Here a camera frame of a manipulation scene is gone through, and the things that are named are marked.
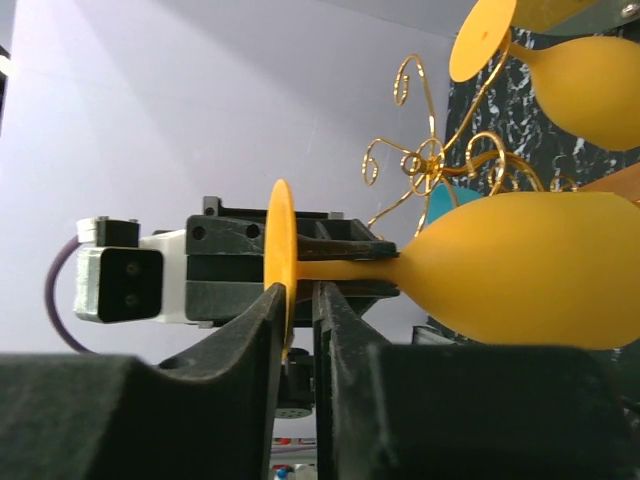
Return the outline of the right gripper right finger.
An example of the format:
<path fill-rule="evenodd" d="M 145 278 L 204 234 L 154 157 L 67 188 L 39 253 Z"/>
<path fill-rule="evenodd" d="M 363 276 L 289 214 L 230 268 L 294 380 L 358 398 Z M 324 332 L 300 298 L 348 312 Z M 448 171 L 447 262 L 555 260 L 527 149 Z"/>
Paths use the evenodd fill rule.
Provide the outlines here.
<path fill-rule="evenodd" d="M 393 344 L 337 286 L 313 295 L 323 479 L 635 479 L 608 373 L 559 347 Z"/>

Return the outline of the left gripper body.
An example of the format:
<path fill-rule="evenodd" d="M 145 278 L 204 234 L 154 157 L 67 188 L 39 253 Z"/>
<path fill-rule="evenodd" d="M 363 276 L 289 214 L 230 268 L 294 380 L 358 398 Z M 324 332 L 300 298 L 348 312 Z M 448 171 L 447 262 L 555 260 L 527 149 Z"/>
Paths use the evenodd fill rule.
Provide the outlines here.
<path fill-rule="evenodd" d="M 377 260 L 398 255 L 394 243 L 376 238 L 358 219 L 340 212 L 297 211 L 298 259 Z M 206 196 L 203 213 L 186 223 L 185 316 L 221 327 L 262 294 L 266 212 L 225 207 Z"/>

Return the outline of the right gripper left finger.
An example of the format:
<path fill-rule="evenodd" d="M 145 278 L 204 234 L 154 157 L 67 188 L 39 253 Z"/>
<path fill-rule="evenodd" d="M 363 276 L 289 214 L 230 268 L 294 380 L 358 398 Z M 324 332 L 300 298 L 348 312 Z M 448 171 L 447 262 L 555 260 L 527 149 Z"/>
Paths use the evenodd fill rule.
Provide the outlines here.
<path fill-rule="evenodd" d="M 265 479 L 286 298 L 156 366 L 133 356 L 5 354 L 5 479 Z"/>

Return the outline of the orange wine glass front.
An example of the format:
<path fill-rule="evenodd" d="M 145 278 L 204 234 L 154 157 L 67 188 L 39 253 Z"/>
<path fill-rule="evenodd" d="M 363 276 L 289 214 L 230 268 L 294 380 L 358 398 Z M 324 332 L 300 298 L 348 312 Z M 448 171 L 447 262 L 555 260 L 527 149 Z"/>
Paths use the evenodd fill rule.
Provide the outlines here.
<path fill-rule="evenodd" d="M 293 196 L 279 180 L 264 282 L 293 304 L 301 280 L 384 280 L 426 313 L 493 345 L 611 350 L 639 336 L 639 210 L 607 192 L 515 192 L 457 207 L 395 258 L 302 261 Z"/>

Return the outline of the orange wine glass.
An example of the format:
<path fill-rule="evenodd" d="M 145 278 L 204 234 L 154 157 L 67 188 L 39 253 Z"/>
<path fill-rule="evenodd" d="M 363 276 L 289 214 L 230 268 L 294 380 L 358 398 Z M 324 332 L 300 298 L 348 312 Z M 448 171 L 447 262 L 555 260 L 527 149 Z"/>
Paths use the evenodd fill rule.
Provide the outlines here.
<path fill-rule="evenodd" d="M 279 180 L 264 282 L 293 304 L 301 280 L 384 280 L 426 313 L 493 345 L 611 350 L 639 336 L 639 210 L 607 192 L 515 192 L 457 207 L 395 258 L 302 261 L 293 196 Z"/>
<path fill-rule="evenodd" d="M 610 151 L 639 146 L 639 45 L 613 36 L 586 36 L 533 50 L 510 39 L 517 20 L 536 18 L 548 6 L 560 20 L 577 10 L 576 1 L 478 1 L 455 40 L 449 73 L 464 82 L 499 50 L 529 68 L 534 93 L 545 115 L 566 132 Z"/>

